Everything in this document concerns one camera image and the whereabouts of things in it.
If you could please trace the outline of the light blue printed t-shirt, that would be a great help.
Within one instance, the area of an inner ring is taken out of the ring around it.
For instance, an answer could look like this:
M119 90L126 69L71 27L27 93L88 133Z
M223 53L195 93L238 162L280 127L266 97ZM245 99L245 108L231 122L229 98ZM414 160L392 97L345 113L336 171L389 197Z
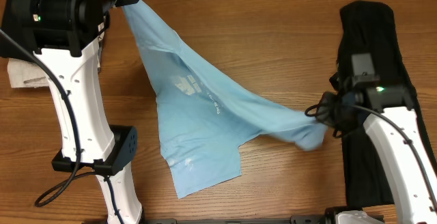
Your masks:
M156 93L160 153L179 198L238 177L240 146L260 135L303 150L322 144L325 125L237 84L145 2L123 11Z

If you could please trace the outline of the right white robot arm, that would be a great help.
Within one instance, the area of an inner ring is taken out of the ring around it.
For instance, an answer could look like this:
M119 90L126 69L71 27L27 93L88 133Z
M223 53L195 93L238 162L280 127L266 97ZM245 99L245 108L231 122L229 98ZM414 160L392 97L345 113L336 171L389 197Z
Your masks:
M378 153L400 223L436 222L436 174L423 147L408 88L383 81L369 53L353 54L339 91L326 92L314 116L344 136L363 127Z

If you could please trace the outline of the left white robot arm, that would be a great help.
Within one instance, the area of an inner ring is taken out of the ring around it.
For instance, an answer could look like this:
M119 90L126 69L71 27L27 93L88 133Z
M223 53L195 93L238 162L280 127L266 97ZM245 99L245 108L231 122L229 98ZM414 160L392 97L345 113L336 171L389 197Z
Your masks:
M1 56L37 64L48 80L61 128L55 171L69 178L36 199L37 207L58 198L83 168L95 176L107 206L107 223L145 222L131 163L137 129L110 125L98 79L100 36L111 8L138 0L7 0L1 25Z

